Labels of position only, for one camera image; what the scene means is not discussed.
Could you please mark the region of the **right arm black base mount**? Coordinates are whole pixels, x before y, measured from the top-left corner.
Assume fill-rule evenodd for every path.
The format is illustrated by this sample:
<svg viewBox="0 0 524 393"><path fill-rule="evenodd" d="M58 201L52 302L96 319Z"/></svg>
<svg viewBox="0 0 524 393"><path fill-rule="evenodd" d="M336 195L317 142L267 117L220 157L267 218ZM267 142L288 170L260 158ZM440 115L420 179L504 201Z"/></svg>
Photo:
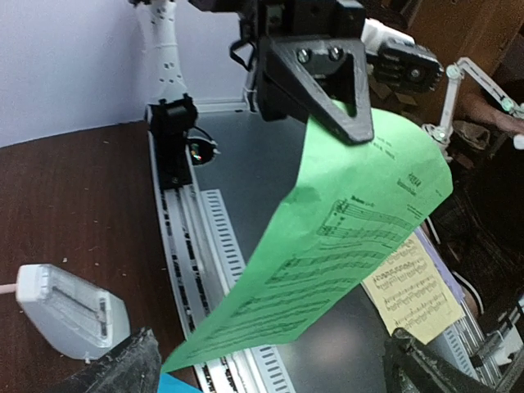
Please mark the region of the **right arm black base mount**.
<svg viewBox="0 0 524 393"><path fill-rule="evenodd" d="M184 93L178 100L160 99L148 106L147 122L154 139L156 165L162 190L192 182L186 156L187 135L197 121L197 108Z"/></svg>

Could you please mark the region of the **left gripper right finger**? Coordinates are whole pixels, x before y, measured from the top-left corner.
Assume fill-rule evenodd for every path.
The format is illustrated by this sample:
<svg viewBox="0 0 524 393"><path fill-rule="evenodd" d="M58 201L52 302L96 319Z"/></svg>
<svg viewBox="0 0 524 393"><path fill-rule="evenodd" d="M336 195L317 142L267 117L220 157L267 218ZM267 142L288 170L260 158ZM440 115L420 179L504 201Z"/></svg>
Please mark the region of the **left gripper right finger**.
<svg viewBox="0 0 524 393"><path fill-rule="evenodd" d="M383 366L387 392L404 392L404 379L418 392L496 392L460 372L402 327L385 342Z"/></svg>

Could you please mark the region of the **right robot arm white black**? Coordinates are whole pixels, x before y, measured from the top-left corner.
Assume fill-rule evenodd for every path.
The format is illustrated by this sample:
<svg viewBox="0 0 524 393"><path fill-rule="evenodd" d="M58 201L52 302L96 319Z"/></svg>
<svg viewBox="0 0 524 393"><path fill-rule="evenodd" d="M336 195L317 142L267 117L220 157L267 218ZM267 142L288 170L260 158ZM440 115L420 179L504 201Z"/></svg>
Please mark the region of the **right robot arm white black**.
<svg viewBox="0 0 524 393"><path fill-rule="evenodd" d="M175 1L134 1L151 67L151 115L183 130L197 110L180 66ZM194 1L208 12L236 13L240 38L229 56L253 72L266 121L314 117L346 144L374 138L367 56L361 34L366 11L355 1Z"/></svg>

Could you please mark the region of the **pink folding music stand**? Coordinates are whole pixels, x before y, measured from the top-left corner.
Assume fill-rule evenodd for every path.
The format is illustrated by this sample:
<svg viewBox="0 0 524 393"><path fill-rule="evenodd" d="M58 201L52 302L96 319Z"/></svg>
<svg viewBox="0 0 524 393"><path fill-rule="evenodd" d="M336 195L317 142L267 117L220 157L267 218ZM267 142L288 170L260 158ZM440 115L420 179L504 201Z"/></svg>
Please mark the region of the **pink folding music stand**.
<svg viewBox="0 0 524 393"><path fill-rule="evenodd" d="M15 283L10 284L2 284L0 285L0 294L6 295L6 294L13 294L16 292L17 285Z"/></svg>

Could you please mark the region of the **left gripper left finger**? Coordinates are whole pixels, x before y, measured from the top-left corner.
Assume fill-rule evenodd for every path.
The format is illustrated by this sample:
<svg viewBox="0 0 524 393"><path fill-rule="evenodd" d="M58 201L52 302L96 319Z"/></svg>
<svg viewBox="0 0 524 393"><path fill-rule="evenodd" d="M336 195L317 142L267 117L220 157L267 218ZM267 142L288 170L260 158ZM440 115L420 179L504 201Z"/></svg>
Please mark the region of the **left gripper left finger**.
<svg viewBox="0 0 524 393"><path fill-rule="evenodd" d="M123 340L98 361L66 378L62 392L156 392L161 356L149 327Z"/></svg>

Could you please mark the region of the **green sheet music paper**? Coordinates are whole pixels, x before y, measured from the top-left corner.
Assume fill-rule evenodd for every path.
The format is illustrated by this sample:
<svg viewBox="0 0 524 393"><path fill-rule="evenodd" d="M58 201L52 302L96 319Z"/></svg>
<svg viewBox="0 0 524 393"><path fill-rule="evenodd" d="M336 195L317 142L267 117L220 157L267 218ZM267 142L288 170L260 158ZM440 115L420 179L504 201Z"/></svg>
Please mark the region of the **green sheet music paper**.
<svg viewBox="0 0 524 393"><path fill-rule="evenodd" d="M164 372L294 341L450 195L450 170L431 137L401 115L375 109L372 117L374 139L358 146L308 121L295 186L241 277Z"/></svg>

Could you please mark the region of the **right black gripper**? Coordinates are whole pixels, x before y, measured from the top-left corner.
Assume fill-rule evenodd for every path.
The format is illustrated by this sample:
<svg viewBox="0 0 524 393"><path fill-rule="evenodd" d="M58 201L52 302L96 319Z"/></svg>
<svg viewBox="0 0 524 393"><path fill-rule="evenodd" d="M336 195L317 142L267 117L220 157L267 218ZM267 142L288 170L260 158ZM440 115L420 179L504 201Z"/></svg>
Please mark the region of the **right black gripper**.
<svg viewBox="0 0 524 393"><path fill-rule="evenodd" d="M344 144L373 140L360 2L245 1L239 16L242 38L286 36L264 41L255 84L265 121L312 117Z"/></svg>

